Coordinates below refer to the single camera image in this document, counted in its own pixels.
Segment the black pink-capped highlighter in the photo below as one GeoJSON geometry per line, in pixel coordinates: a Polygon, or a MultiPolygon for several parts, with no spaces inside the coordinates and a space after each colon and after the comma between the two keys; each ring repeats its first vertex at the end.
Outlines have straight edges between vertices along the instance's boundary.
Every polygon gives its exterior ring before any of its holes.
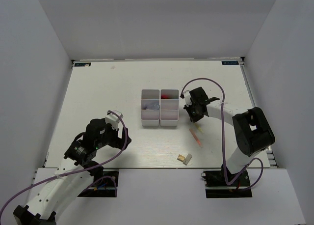
{"type": "Polygon", "coordinates": [[[160,98],[161,99],[171,99],[171,97],[169,95],[161,95],[160,98]]]}

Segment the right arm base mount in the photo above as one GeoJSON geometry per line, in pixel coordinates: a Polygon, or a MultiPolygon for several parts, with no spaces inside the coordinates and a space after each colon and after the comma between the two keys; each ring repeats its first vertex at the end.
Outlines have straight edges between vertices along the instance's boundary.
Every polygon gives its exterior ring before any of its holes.
{"type": "Polygon", "coordinates": [[[206,170],[201,173],[205,183],[206,198],[252,198],[248,172],[245,171],[231,185],[227,185],[223,170],[206,170]]]}

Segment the yellow slim highlighter pen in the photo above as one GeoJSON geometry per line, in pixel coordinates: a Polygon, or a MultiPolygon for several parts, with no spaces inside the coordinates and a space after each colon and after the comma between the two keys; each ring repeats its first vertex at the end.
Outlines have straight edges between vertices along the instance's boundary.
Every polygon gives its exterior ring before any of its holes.
{"type": "Polygon", "coordinates": [[[194,123],[194,124],[195,124],[196,128],[198,129],[198,131],[203,134],[204,131],[203,131],[203,129],[201,128],[201,126],[200,126],[198,123],[194,123]]]}

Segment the clear blue-capped spray bottle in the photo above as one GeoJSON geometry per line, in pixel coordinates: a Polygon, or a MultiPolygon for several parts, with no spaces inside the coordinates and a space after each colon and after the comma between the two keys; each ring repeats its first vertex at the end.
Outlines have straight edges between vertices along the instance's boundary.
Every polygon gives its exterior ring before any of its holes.
{"type": "Polygon", "coordinates": [[[143,110],[159,110],[160,105],[159,105],[159,102],[149,102],[145,104],[142,109],[143,110]]]}

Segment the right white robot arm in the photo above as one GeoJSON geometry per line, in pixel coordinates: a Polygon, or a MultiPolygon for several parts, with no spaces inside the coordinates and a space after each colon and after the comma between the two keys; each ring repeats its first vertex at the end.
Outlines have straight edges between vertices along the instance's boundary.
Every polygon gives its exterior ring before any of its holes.
{"type": "Polygon", "coordinates": [[[259,107],[233,107],[218,97],[209,98],[202,87],[183,92],[181,98],[185,100],[183,109],[191,122],[198,122],[204,116],[221,120],[222,139],[225,137],[224,124],[233,126],[237,148],[228,159],[223,153],[221,178],[227,185],[235,184],[253,159],[275,142],[274,133],[259,107]]]}

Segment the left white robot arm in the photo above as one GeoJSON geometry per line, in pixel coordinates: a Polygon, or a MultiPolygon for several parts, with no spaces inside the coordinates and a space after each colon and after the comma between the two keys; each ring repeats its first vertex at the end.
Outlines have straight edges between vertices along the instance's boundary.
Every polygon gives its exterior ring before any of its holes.
{"type": "Polygon", "coordinates": [[[126,126],[122,136],[118,136],[122,118],[121,113],[109,111],[105,118],[89,122],[85,131],[74,138],[53,176],[41,182],[41,191],[26,205],[15,208],[13,216],[17,224],[54,225],[63,211],[85,190],[105,179],[116,184],[115,179],[104,172],[104,164],[93,159],[104,146],[123,152],[130,144],[126,126]]]}

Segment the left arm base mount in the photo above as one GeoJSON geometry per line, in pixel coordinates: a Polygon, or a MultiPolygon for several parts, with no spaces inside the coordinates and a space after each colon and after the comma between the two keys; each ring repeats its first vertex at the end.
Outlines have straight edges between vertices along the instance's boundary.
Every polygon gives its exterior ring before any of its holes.
{"type": "Polygon", "coordinates": [[[81,192],[78,197],[117,197],[119,170],[104,170],[101,180],[81,192]]]}

